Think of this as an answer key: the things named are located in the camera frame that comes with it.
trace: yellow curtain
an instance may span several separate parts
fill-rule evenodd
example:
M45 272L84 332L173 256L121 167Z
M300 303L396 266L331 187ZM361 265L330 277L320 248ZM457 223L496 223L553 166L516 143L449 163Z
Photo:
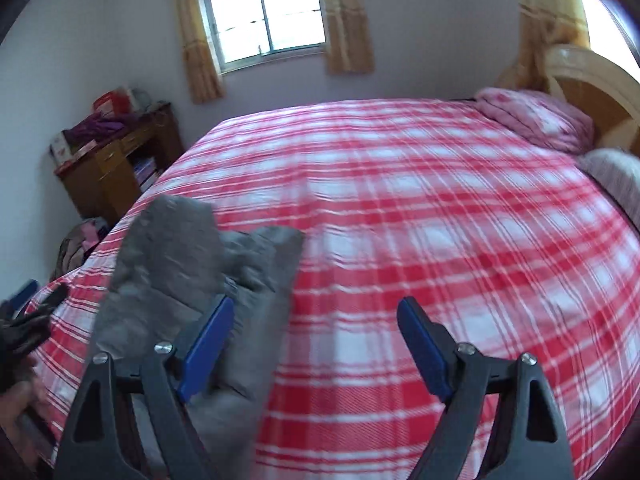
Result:
M175 0L182 37L182 58L195 104L224 95L205 32L199 0Z
M373 72L369 21L362 0L324 0L324 10L329 72Z
M558 43L590 47L582 0L521 0L518 88L546 88L545 52Z

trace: curtain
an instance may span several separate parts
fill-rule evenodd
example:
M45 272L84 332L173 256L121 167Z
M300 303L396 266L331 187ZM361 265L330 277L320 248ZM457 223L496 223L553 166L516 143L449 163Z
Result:
M546 89L545 52L558 43L590 46L582 0L521 0L518 88Z
M175 0L175 3L191 100L195 104L213 101L224 92L207 39L200 1Z
M369 21L362 0L324 0L324 10L329 72L373 72Z

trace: wooden headboard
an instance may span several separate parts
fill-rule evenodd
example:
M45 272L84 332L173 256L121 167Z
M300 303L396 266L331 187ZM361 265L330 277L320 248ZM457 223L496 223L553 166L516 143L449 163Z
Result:
M615 63L573 45L555 45L545 58L550 93L593 118L596 145L640 156L640 84Z

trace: red and white checkered bedspread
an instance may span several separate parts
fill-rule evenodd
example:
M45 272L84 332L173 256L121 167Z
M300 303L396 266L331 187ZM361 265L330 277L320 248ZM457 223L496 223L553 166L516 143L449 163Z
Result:
M225 121L64 278L70 299L39 351L59 431L120 242L161 193L211 202L223 229L306 233L256 478L408 475L442 408L396 327L405 295L487 355L539 357L578 478L640 399L640 242L618 209L569 156L471 104L373 100ZM494 408L463 478L479 467Z

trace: screw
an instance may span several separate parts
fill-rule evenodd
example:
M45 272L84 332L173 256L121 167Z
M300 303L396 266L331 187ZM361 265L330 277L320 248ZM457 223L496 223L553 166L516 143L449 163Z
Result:
M103 365L109 360L109 356L105 354L105 352L100 352L94 355L94 358L92 360L94 361L95 365Z
M156 352L156 354L169 354L173 349L174 346L168 341L161 341L154 346L154 352Z
M466 355L473 355L476 353L476 347L471 343L458 343L458 352Z
M520 356L520 360L529 366L533 366L538 362L538 358L529 352L524 352L524 354Z

